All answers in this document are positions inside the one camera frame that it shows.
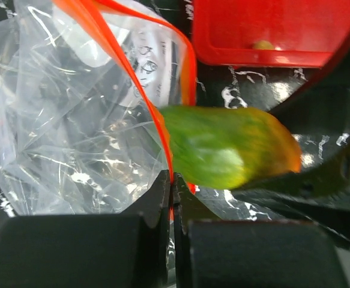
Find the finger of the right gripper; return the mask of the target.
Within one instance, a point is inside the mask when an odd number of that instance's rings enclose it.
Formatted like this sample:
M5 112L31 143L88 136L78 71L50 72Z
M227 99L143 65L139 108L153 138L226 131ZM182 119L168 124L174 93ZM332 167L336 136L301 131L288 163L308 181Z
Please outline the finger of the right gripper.
M248 183L232 195L286 218L314 222L336 246L350 250L350 143L318 166Z

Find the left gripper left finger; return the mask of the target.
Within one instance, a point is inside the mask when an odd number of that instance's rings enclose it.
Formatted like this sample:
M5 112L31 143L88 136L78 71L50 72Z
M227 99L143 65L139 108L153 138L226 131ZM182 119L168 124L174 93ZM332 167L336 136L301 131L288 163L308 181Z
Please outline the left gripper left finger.
M0 227L0 287L164 287L170 175L119 214L17 216Z

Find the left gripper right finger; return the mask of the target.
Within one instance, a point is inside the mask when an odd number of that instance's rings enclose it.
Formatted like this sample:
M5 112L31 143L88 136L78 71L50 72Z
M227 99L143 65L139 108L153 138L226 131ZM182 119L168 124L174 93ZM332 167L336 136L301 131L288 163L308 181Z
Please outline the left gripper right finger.
M221 220L172 183L178 287L348 287L331 239L304 221Z

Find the orange green toy mango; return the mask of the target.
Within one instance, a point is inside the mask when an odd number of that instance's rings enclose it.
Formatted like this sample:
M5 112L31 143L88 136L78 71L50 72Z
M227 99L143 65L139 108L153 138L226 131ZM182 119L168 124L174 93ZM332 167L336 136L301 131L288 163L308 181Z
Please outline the orange green toy mango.
M190 184L231 190L301 171L301 148L273 115L255 107L166 106L173 171Z

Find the yellow toy lemon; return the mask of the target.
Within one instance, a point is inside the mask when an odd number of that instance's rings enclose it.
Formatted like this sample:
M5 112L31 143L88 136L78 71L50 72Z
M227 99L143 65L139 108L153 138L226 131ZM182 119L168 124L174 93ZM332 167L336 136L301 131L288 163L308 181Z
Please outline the yellow toy lemon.
M267 40L259 40L253 43L252 49L254 50L275 50L275 46Z

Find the orange zip top bag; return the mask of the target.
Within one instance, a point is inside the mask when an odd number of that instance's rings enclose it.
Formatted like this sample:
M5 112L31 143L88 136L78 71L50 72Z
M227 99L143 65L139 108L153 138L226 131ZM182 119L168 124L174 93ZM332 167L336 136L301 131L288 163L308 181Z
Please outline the orange zip top bag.
M188 38L154 1L0 1L0 201L119 213L170 168L158 111L195 104Z

